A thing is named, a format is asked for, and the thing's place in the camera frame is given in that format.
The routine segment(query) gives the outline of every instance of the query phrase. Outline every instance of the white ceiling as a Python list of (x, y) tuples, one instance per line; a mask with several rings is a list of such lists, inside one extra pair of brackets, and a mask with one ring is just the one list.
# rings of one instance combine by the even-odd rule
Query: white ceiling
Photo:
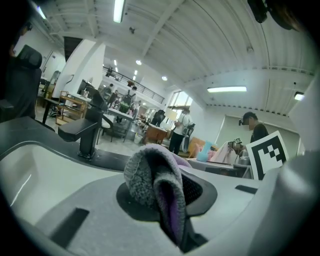
[[(279, 27), (271, 17), (257, 23), (247, 0), (126, 0), (120, 24), (113, 22), (114, 0), (51, 0), (42, 10), (57, 44), (63, 36), (104, 40), (127, 59), (167, 75), (170, 85), (201, 106), (287, 115), (295, 92), (305, 91), (319, 63), (308, 36)], [(131, 62), (121, 62), (125, 72), (133, 69)], [(239, 84), (248, 92), (207, 92)]]
[(104, 54), (104, 66), (108, 68), (111, 66), (115, 71), (114, 60), (117, 61), (118, 72), (126, 77), (132, 79), (134, 77), (135, 70), (138, 71), (135, 81), (138, 83), (142, 82), (142, 79), (147, 81), (153, 81), (155, 84), (160, 85), (163, 88), (172, 86), (172, 81), (163, 81), (162, 76), (165, 74), (160, 74), (155, 71), (153, 68), (149, 67), (145, 63), (138, 65), (136, 63), (136, 58), (126, 52), (120, 51), (118, 49), (106, 46)]

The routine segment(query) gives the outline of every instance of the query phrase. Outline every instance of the black backpack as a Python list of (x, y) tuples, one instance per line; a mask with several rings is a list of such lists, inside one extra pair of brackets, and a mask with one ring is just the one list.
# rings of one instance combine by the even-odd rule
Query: black backpack
[(130, 90), (128, 90), (128, 94), (123, 98), (123, 102), (127, 105), (131, 105), (131, 102), (132, 102), (132, 98), (135, 96), (136, 94), (134, 95), (130, 95)]

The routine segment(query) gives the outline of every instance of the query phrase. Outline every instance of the person in white shirt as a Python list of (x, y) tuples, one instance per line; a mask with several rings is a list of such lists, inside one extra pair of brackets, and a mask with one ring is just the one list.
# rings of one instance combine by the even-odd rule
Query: person in white shirt
[(140, 109), (140, 106), (141, 106), (141, 100), (139, 100), (137, 103), (134, 104), (134, 110), (132, 112), (132, 116), (133, 116), (133, 119), (135, 120), (138, 116), (138, 113), (139, 113), (139, 109)]
[(186, 136), (188, 126), (192, 124), (190, 110), (184, 109), (177, 122), (170, 140), (169, 151), (178, 155), (183, 138)]

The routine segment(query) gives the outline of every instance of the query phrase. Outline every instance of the white pillar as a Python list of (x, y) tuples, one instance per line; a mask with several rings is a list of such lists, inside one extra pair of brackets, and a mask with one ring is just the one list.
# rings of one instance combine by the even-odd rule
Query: white pillar
[(60, 91), (77, 93), (81, 81), (88, 81), (90, 78), (93, 78), (91, 84), (98, 89), (103, 76), (102, 64), (105, 49), (106, 45), (101, 41), (82, 40), (65, 64), (55, 85), (52, 97), (58, 98)]

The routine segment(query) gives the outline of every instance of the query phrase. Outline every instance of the purple fabric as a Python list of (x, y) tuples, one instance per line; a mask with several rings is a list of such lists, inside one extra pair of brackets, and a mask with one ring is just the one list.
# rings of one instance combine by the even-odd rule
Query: purple fabric
[(185, 166), (185, 167), (190, 167), (192, 168), (192, 166), (190, 165), (190, 163), (187, 162), (187, 160), (183, 159), (182, 157), (172, 153), (174, 160), (176, 161), (178, 166)]

